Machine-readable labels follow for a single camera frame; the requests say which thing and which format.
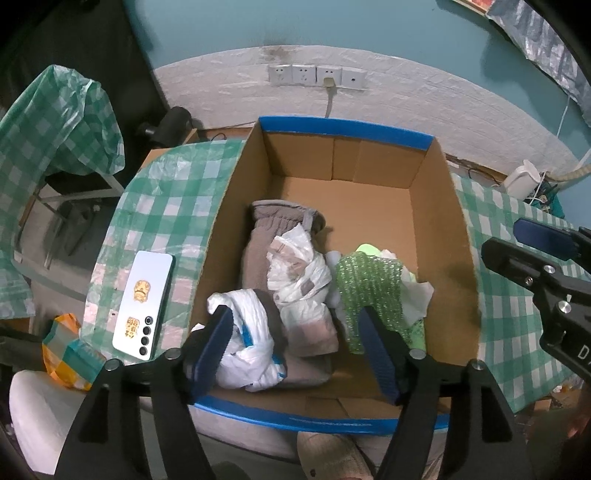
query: cardboard box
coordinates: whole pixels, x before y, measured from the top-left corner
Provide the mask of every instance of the cardboard box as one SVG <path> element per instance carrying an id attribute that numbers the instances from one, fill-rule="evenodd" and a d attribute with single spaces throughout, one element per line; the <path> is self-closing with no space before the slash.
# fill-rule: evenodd
<path id="1" fill-rule="evenodd" d="M 252 228 L 249 205 L 285 199 L 326 218 L 325 252 L 362 243 L 387 248 L 435 289 L 425 321 L 428 352 L 465 365 L 477 356 L 478 298 L 470 243 L 444 154 L 431 135 L 310 117 L 262 117 L 229 182 L 210 237 L 192 324 L 207 318 L 214 292 L 238 287 Z M 282 429 L 387 434 L 398 407 L 386 403 L 369 364 L 341 342 L 334 374 L 307 390 L 259 393 L 216 387 L 200 408 Z M 445 416 L 439 427 L 446 426 Z"/>

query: green checkered tablecloth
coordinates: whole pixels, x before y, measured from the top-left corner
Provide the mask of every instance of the green checkered tablecloth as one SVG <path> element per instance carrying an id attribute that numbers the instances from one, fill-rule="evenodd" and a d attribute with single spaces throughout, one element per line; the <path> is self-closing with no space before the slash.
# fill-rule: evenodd
<path id="1" fill-rule="evenodd" d="M 31 289 L 12 265 L 27 202 L 45 175 L 112 175 L 125 165 L 123 140 L 100 83 L 49 66 L 0 120 L 0 319 L 30 317 Z"/>
<path id="2" fill-rule="evenodd" d="M 521 217 L 562 228 L 574 227 L 505 193 L 455 174 L 452 177 L 466 220 L 478 281 L 478 358 L 491 369 L 513 411 L 518 411 L 548 394 L 572 372 L 540 348 L 542 323 L 533 295 L 488 270 L 480 258 L 480 249 L 492 236 L 521 246 L 513 236 L 513 223 Z M 583 269 L 573 262 L 562 262 L 525 248 L 560 264 L 565 275 L 586 278 Z"/>
<path id="3" fill-rule="evenodd" d="M 139 250 L 174 256 L 170 294 L 155 355 L 181 346 L 189 329 L 213 222 L 244 141 L 183 145 L 142 169 L 115 210 L 90 281 L 81 338 L 107 358 L 136 363 L 113 348 L 125 283 Z"/>

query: wall socket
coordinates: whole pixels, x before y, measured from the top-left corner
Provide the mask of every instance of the wall socket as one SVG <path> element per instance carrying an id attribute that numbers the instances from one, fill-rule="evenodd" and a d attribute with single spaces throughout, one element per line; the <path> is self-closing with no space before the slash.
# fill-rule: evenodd
<path id="1" fill-rule="evenodd" d="M 316 85 L 316 67 L 314 65 L 292 65 L 291 74 L 296 85 Z"/>
<path id="2" fill-rule="evenodd" d="M 305 85 L 324 87 L 324 79 L 332 78 L 335 86 L 365 90 L 365 70 L 351 67 L 320 65 L 269 65 L 271 85 Z"/>
<path id="3" fill-rule="evenodd" d="M 269 65 L 271 85 L 290 85 L 293 83 L 291 65 Z"/>
<path id="4" fill-rule="evenodd" d="M 316 67 L 316 85 L 323 87 L 325 86 L 324 79 L 332 78 L 335 81 L 335 85 L 338 87 L 340 86 L 340 77 L 342 73 L 343 69 L 341 67 L 319 65 Z"/>
<path id="5" fill-rule="evenodd" d="M 340 85 L 341 87 L 345 88 L 364 90 L 366 74 L 367 72 L 365 70 L 343 67 L 343 73 L 340 78 Z"/>

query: slipper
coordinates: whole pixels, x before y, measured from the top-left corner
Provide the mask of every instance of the slipper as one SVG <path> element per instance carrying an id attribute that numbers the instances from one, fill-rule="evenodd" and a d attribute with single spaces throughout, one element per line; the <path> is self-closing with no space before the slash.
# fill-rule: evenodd
<path id="1" fill-rule="evenodd" d="M 355 444 L 345 436 L 298 432 L 297 452 L 308 480 L 374 478 Z"/>

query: teal wall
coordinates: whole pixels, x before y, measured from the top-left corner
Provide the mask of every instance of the teal wall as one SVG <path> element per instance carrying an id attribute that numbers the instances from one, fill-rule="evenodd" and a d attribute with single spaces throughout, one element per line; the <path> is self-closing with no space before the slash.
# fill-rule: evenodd
<path id="1" fill-rule="evenodd" d="M 564 92 L 493 24 L 452 0 L 125 0 L 153 67 L 275 44 L 359 48 L 436 67 L 470 80 L 556 133 Z M 581 158 L 591 131 L 571 102 L 560 139 Z M 561 194 L 567 219 L 591 226 L 579 205 L 591 178 Z"/>

